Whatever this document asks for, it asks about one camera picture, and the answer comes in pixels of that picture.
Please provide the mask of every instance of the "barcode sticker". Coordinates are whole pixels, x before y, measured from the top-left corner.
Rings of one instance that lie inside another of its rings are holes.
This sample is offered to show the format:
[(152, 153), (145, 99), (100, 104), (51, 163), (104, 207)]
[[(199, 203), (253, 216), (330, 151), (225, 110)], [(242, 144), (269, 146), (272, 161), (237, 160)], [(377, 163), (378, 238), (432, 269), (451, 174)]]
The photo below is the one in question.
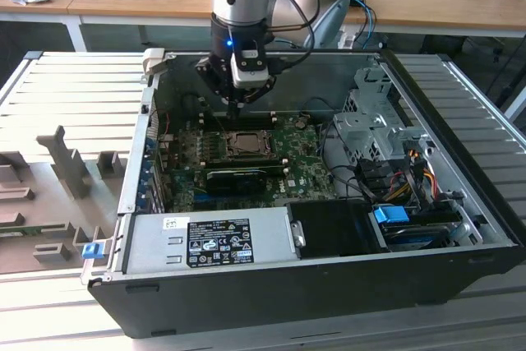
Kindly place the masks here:
[(163, 230), (186, 229), (190, 217), (167, 217), (163, 219)]

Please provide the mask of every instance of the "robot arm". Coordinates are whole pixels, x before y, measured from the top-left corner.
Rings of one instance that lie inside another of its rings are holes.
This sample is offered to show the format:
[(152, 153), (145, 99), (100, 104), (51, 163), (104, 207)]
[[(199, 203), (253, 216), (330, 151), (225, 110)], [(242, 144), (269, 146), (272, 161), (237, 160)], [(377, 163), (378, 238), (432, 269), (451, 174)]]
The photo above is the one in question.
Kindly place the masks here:
[(294, 64), (267, 58), (266, 44), (279, 36), (323, 47), (335, 37), (348, 10), (348, 0), (294, 1), (311, 22), (310, 30), (291, 0), (212, 0), (212, 50), (196, 69), (228, 105), (230, 117), (272, 90), (276, 76)]

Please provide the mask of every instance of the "white sticker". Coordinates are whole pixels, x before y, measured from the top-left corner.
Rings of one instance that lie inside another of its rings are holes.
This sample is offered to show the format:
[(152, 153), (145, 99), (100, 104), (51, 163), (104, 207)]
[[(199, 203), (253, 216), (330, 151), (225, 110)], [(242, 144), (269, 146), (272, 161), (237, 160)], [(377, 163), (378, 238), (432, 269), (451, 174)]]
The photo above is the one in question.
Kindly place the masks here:
[(0, 238), (19, 238), (20, 236), (24, 236), (22, 232), (4, 232), (0, 233)]
[(241, 257), (241, 256), (252, 256), (252, 251), (238, 251), (237, 255), (239, 257)]
[(186, 229), (190, 217), (167, 217), (163, 219), (163, 230)]

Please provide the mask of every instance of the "workbench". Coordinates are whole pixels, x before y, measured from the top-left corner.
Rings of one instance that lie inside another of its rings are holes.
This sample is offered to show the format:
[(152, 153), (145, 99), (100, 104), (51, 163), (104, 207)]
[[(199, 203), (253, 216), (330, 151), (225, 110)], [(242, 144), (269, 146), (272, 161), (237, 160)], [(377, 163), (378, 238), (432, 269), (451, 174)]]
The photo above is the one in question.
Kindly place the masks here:
[[(522, 37), (525, 0), (367, 0), (376, 11), (376, 32)], [(81, 25), (210, 26), (210, 0), (51, 0), (19, 6), (0, 0), (0, 21), (64, 24), (76, 51), (86, 51)], [(349, 10), (344, 28), (359, 29), (365, 16)]]

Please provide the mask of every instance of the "motherboard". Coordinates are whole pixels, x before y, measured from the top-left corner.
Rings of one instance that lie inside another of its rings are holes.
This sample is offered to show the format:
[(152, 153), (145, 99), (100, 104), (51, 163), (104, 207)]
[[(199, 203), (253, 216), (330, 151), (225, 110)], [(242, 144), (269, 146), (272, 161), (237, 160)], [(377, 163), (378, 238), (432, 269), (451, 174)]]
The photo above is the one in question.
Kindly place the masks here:
[(188, 121), (173, 131), (164, 179), (172, 212), (284, 206), (336, 198), (305, 117)]

